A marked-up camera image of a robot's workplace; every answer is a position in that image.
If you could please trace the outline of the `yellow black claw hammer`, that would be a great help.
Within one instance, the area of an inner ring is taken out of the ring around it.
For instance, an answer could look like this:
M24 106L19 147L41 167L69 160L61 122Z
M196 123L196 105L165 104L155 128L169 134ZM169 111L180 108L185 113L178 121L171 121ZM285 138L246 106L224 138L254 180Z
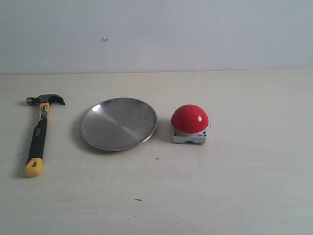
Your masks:
M52 103L65 105L64 99L57 94L43 94L38 97L28 97L29 106L39 104L39 116L32 134L32 140L25 165L25 175L33 178L43 171L43 154L48 124L48 114Z

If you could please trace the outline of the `red dome push button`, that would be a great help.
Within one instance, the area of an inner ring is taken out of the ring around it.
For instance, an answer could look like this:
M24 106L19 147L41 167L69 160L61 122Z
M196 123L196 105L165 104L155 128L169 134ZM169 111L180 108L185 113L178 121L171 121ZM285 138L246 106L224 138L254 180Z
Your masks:
M204 109L186 104L177 108L171 117L173 143L204 144L208 138L210 120Z

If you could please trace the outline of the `round steel plate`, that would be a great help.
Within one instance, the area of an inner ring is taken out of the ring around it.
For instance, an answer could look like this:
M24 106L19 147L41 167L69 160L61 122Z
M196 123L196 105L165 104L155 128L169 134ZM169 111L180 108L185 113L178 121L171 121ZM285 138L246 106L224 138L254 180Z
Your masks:
M146 102L128 97L102 101L82 117L80 133L91 147L123 151L147 141L157 128L157 114Z

